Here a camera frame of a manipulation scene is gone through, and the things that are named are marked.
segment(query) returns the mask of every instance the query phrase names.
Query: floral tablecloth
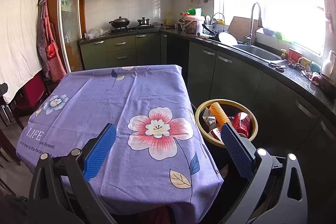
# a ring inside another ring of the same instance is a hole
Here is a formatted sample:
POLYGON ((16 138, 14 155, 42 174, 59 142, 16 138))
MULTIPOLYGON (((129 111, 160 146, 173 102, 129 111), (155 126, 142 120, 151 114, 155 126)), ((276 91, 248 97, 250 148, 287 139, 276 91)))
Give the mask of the floral tablecloth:
POLYGON ((195 124, 175 65, 67 74, 31 117, 17 154, 34 170, 39 156, 82 148, 110 122, 116 141, 90 180, 110 213, 171 206, 177 223, 198 223, 223 183, 195 124))

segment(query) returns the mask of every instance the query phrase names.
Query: small faucet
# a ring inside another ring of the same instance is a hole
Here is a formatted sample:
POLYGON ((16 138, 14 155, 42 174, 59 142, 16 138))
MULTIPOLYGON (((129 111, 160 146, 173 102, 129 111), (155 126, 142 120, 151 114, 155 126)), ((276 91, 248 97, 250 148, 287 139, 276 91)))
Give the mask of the small faucet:
POLYGON ((250 28, 249 28, 249 34, 248 36, 245 36, 245 40, 244 40, 244 44, 250 46, 251 45, 251 42, 252 42, 252 28, 253 28, 253 10, 254 10, 254 7, 255 5, 258 5, 259 7, 259 18, 258 18, 258 27, 259 28, 263 28, 263 22, 261 20, 261 8, 260 8, 260 4, 258 2, 255 2, 252 6, 252 12, 251 12, 251 19, 250 19, 250 28))

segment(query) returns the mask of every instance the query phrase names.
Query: blue gripper pad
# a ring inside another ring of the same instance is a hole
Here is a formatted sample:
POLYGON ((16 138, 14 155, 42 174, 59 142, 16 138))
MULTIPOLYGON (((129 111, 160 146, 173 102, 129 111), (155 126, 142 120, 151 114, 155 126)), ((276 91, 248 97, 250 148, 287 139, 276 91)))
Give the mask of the blue gripper pad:
POLYGON ((253 179, 253 159, 246 151, 243 143, 240 140, 240 136, 233 128, 231 123, 226 123, 222 126, 220 136, 227 151, 230 154, 231 159, 235 163, 235 166, 239 174, 247 178, 248 181, 253 179))
POLYGON ((116 127, 113 124, 109 125, 86 157, 83 175, 87 182, 98 174, 116 140, 116 134, 116 127))

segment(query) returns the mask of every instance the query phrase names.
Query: wooden cutting board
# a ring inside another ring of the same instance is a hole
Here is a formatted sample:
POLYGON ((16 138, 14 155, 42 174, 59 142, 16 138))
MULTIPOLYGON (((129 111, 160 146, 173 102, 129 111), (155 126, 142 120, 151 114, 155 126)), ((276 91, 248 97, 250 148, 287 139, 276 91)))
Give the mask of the wooden cutting board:
MULTIPOLYGON (((245 36, 249 34, 250 28, 250 19, 245 17, 233 17, 231 24, 228 28, 228 32, 232 34, 235 39, 239 41, 244 41, 245 36)), ((254 44, 255 41, 255 31, 258 30, 258 21, 256 19, 253 20, 253 27, 252 27, 252 41, 251 43, 254 44)))

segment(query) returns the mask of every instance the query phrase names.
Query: sink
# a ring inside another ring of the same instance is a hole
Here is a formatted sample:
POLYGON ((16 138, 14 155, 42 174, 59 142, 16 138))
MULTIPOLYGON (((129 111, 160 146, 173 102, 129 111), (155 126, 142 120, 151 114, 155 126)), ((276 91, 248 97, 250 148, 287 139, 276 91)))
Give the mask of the sink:
POLYGON ((233 45, 233 47, 249 55, 252 55, 255 58, 261 59, 265 62, 281 63, 284 61, 283 59, 281 59, 280 56, 277 56, 271 52, 265 51, 262 48, 258 48, 256 46, 233 45))

